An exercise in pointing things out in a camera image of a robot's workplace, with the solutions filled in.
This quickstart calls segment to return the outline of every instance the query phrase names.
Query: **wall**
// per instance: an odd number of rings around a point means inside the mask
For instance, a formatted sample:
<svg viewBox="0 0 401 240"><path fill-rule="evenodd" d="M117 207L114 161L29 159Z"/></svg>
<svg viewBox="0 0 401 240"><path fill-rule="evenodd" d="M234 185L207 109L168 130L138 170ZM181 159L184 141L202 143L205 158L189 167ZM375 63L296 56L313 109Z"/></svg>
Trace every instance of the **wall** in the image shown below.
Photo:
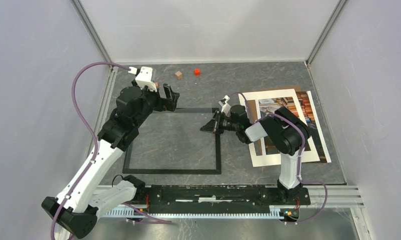
<svg viewBox="0 0 401 240"><path fill-rule="evenodd" d="M311 68L375 239L401 239L401 1L349 1Z"/></svg>
<svg viewBox="0 0 401 240"><path fill-rule="evenodd" d="M81 0L114 62L305 60L338 0Z"/></svg>
<svg viewBox="0 0 401 240"><path fill-rule="evenodd" d="M41 203L77 172L90 135L71 84L101 61L68 0L0 0L0 240L50 239ZM108 68L87 71L77 101L95 122Z"/></svg>

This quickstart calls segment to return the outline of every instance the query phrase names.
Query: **black frame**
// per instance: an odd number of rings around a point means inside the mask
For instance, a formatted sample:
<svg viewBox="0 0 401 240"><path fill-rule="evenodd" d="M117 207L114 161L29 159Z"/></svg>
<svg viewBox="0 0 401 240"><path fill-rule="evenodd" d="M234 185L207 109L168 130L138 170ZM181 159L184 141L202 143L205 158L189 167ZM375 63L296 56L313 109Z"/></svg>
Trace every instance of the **black frame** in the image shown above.
<svg viewBox="0 0 401 240"><path fill-rule="evenodd" d="M215 113L218 108L177 108L175 114L204 114ZM220 175L221 174L221 139L220 134L215 134L215 169L148 169L148 168L126 168L130 166L133 143L125 151L123 174L169 174L169 175Z"/></svg>

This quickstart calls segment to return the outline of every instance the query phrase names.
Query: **cable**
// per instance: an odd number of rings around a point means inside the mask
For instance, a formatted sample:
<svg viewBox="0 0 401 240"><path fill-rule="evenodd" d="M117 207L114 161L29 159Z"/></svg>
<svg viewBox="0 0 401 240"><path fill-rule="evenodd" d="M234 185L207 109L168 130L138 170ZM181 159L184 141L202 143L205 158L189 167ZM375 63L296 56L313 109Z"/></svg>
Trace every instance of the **cable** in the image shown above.
<svg viewBox="0 0 401 240"><path fill-rule="evenodd" d="M113 179L112 179L112 182L111 182L111 184L110 184L112 187L114 187L114 181L115 181L115 179L116 179L118 176L121 176L121 179L122 179L122 180L124 180L124 177L123 177L123 175L121 175L121 174L117 174L117 175L115 175L115 176L113 177Z"/></svg>
<svg viewBox="0 0 401 240"><path fill-rule="evenodd" d="M277 115L277 114L275 114L275 113L272 113L272 112L270 112L270 113L268 113L267 115L265 115L265 116L261 117L260 119L256 120L255 123L258 122L258 121L260 121L260 120L262 120L262 119L264 119L264 118L266 118L267 116L273 116L273 117L279 118L279 119L281 119L282 121L286 122L286 123L289 124L292 128L294 128L294 129L296 130L296 132L298 132L299 135L300 135L300 137L302 138L302 145L300 146L299 152L298 152L298 154L297 154L297 166L296 166L296 178L297 178L297 180L298 180L301 184L303 184L303 185L321 184L321 185L323 186L323 188L324 188L324 201L323 201L323 203L322 203L321 208L318 210L318 212L316 212L313 216L311 216L311 217L309 217L309 218L307 218L307 219L304 219L304 220L302 220L302 221L298 221L298 222L296 222L296 223L294 223L294 222L285 222L285 223L286 223L286 224L290 224L290 225L295 225L295 224L300 224L300 223L304 223L304 222L313 220L313 219L315 219L318 215L321 214L321 212L322 212L323 209L324 209L324 206L326 206L327 198L328 198L328 191L327 191L326 184L324 184L324 182L322 182L322 181L320 181L320 180L316 180L316 181L303 181L303 180L299 177L299 176L301 175L301 155L302 155L302 151L304 150L305 142L306 142L306 141L305 141L305 136L304 136L304 134L302 133L302 131L301 131L295 124L293 124L291 121L287 120L286 118L284 118L284 117L282 117L282 116L280 116L280 115Z"/></svg>
<svg viewBox="0 0 401 240"><path fill-rule="evenodd" d="M136 207L134 207L128 203L124 202L123 205L132 208L134 211L138 212L139 214L145 216L148 219L154 220L154 221L135 221L134 222L135 224L171 224L171 223L173 223L172 221L162 220L162 219L150 216L147 213L140 211L139 209L137 209Z"/></svg>
<svg viewBox="0 0 401 240"><path fill-rule="evenodd" d="M90 127L89 123L86 121L86 119L84 118L83 114L80 111L80 108L77 104L77 100L76 100L76 85L77 85L77 80L79 79L79 77L89 68L94 67L94 66L98 66L98 65L109 65L109 66L113 66L113 67L118 67L124 70L129 70L128 67L120 65L120 64L116 64L116 63L112 63L112 62L105 62L105 61L100 61L100 62L94 62L92 64L89 64L85 67L83 67L75 76L74 81L72 82L72 87L71 87L71 97L72 97L72 103L74 105L75 111L77 112L79 118L81 119L81 121L83 122L83 124L85 125L85 127L87 128L87 130L90 132L91 135L91 139L94 142L94 151L93 151L93 156L91 157L90 162L87 164L87 166L84 168L84 170L81 172L80 176L78 176L77 180L75 180L75 182L72 184L71 188L69 189L69 191L66 193L67 196L71 196L71 194L73 193L74 189L77 187L77 185L79 184L79 182L81 181L81 179L84 177L84 175L87 173L87 171L90 169L90 167L92 166L92 162L95 160L96 156L98 155L98 150L99 150L99 143L98 143L98 139L96 138L95 132L93 131L93 129ZM50 239L51 240L55 240L55 225L56 222L58 220L58 216L59 213L61 212L61 209L64 207L65 203L67 203L67 198L64 197L62 202L60 203L59 207L57 208L54 216L53 216L53 220L52 220L52 224L50 226Z"/></svg>
<svg viewBox="0 0 401 240"><path fill-rule="evenodd" d="M246 106L247 118L249 119L249 122L252 123L252 120L251 120L251 112L249 111L248 100L246 100L245 95L243 95L243 93L237 91L237 92L233 92L232 94L229 94L228 96L231 97L231 96L236 95L236 94L239 94L239 95L241 95L241 96L243 97L243 99L244 99L244 105Z"/></svg>

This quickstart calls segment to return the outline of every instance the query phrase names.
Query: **wooden cube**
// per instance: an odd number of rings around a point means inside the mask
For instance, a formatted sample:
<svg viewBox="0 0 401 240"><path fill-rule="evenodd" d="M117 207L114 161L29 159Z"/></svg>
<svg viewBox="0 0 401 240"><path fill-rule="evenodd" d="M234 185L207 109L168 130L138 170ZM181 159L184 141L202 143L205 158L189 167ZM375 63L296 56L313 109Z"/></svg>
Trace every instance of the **wooden cube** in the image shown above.
<svg viewBox="0 0 401 240"><path fill-rule="evenodd" d="M178 71L175 73L175 76L177 77L178 80L183 78L183 73L181 71Z"/></svg>

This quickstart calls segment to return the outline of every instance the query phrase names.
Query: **gray tabletop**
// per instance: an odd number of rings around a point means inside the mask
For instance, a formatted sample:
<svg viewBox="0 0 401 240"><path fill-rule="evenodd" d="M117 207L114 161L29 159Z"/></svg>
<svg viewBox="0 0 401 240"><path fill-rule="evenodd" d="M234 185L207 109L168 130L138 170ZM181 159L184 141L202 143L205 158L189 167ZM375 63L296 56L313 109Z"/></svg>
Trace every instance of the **gray tabletop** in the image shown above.
<svg viewBox="0 0 401 240"><path fill-rule="evenodd" d="M327 184L343 184L344 176L330 138L329 129L320 101L303 62L255 62L255 63L202 63L150 65L156 73L154 81L161 86L171 85L180 93L179 108L218 108L218 101L233 92L299 86L311 91L331 163L303 163L302 178L322 180ZM199 76L194 69L200 69ZM177 80L180 71L183 78ZM134 76L120 69L113 87L108 111L116 107L115 100L121 89L131 86ZM239 104L233 97L230 104ZM140 127L140 135L133 143L131 168L149 169L214 169L215 141L210 133L200 132L212 113L151 114ZM121 174L125 156L121 156L109 169L102 185L110 185L115 175ZM239 142L234 132L221 135L222 173L220 175L164 175L134 174L148 185L180 184L276 184L280 166L253 167L247 145Z"/></svg>

